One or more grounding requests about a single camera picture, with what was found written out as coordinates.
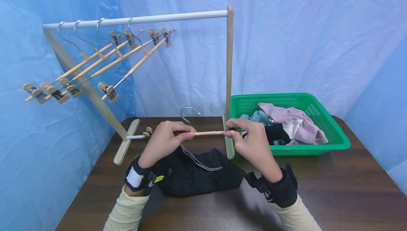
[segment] fingernail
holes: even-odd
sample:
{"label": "fingernail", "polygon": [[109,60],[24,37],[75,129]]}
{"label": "fingernail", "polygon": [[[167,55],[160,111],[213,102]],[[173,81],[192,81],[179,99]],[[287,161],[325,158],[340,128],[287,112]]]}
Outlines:
{"label": "fingernail", "polygon": [[188,140],[194,138],[194,134],[192,132],[188,132]]}

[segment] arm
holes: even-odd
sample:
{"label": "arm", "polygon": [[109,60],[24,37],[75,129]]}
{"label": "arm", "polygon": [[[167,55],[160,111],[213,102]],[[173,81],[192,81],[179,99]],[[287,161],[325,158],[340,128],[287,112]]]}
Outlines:
{"label": "arm", "polygon": [[233,138],[235,150],[262,173],[259,179],[254,173],[245,178],[249,185],[265,194],[271,209],[280,217],[284,231],[321,231],[297,194],[297,180],[291,167],[287,165],[282,169],[275,161],[264,126],[245,119],[230,119],[226,126],[230,123],[247,131],[245,138],[237,131],[227,131],[225,136]]}
{"label": "arm", "polygon": [[144,189],[134,194],[126,185],[116,200],[106,221],[104,231],[135,231],[140,223],[141,213],[149,196],[142,196]]}
{"label": "arm", "polygon": [[292,206],[281,208],[274,203],[269,203],[269,206],[277,213],[286,231],[322,231],[299,195]]}
{"label": "arm", "polygon": [[194,134],[182,122],[161,122],[143,153],[131,162],[126,172],[125,185],[109,214],[104,231],[136,231],[149,196],[145,196],[150,167],[171,154],[184,140]]}

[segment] metal hanger hook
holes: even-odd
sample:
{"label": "metal hanger hook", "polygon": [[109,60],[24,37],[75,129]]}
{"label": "metal hanger hook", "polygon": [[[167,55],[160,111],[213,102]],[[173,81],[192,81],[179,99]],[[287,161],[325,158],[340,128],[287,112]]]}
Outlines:
{"label": "metal hanger hook", "polygon": [[99,35],[102,36],[102,38],[106,39],[107,41],[109,41],[110,43],[112,43],[112,45],[114,46],[114,48],[116,49],[116,52],[118,52],[119,50],[117,49],[116,45],[113,43],[113,41],[111,41],[110,39],[106,38],[105,36],[102,35],[102,33],[99,31],[99,23],[101,23],[103,20],[105,20],[107,18],[102,17],[101,19],[99,19],[99,21],[96,24],[96,29],[99,32]]}
{"label": "metal hanger hook", "polygon": [[85,41],[85,42],[88,42],[88,43],[91,44],[95,49],[97,49],[97,47],[96,47],[92,42],[87,41],[86,39],[83,39],[83,38],[81,38],[81,37],[78,35],[78,33],[77,33],[77,31],[76,31],[76,26],[78,25],[78,23],[80,23],[80,22],[82,22],[82,21],[83,21],[83,20],[77,20],[77,21],[75,22],[75,25],[74,25],[75,35],[76,35],[78,38],[80,38],[81,40],[83,40],[83,41]]}
{"label": "metal hanger hook", "polygon": [[133,35],[133,37],[135,37],[135,38],[140,42],[141,47],[144,48],[143,43],[141,42],[141,40],[140,40],[139,38],[137,38],[136,35],[134,35],[134,34],[131,32],[131,29],[130,29],[130,22],[131,22],[132,19],[133,19],[133,17],[130,17],[129,20],[128,20],[129,33],[130,33],[131,35]]}
{"label": "metal hanger hook", "polygon": [[79,52],[81,53],[82,50],[77,46],[77,44],[75,44],[75,43],[73,43],[73,42],[67,40],[66,38],[64,38],[64,37],[61,35],[60,29],[61,29],[61,26],[62,26],[64,23],[65,23],[64,21],[61,21],[61,22],[59,22],[59,24],[58,24],[57,31],[58,31],[59,36],[60,36],[63,40],[65,40],[66,42],[73,44],[73,45],[79,50]]}
{"label": "metal hanger hook", "polygon": [[186,121],[189,126],[192,126],[191,123],[182,115],[182,112],[183,112],[184,110],[186,110],[186,109],[192,109],[192,110],[196,111],[196,113],[199,114],[199,115],[201,115],[201,113],[199,113],[195,108],[190,107],[190,106],[189,106],[189,107],[185,107],[185,108],[183,108],[183,109],[181,110],[181,118],[182,118],[184,121]]}

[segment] hand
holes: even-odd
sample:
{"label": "hand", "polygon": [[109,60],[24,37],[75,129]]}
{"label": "hand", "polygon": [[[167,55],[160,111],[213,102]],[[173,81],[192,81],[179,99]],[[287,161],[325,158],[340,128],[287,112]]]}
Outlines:
{"label": "hand", "polygon": [[180,143],[191,140],[193,137],[194,134],[190,132],[190,126],[187,124],[171,121],[161,122],[141,154],[138,165],[141,168],[152,167],[157,161],[175,151]]}
{"label": "hand", "polygon": [[280,181],[281,169],[271,153],[264,125],[246,119],[229,119],[226,126],[230,123],[233,123],[236,129],[241,128],[247,132],[244,138],[238,131],[225,132],[226,137],[233,138],[236,151],[253,164],[269,182]]}

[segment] beige sleeve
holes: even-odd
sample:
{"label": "beige sleeve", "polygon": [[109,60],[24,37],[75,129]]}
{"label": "beige sleeve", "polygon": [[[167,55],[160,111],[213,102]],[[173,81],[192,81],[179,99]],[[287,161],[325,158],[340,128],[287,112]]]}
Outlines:
{"label": "beige sleeve", "polygon": [[124,189],[120,193],[104,231],[136,231],[141,213],[150,196],[129,196]]}
{"label": "beige sleeve", "polygon": [[273,203],[269,205],[280,217],[284,231],[322,231],[299,195],[290,207],[281,208]]}

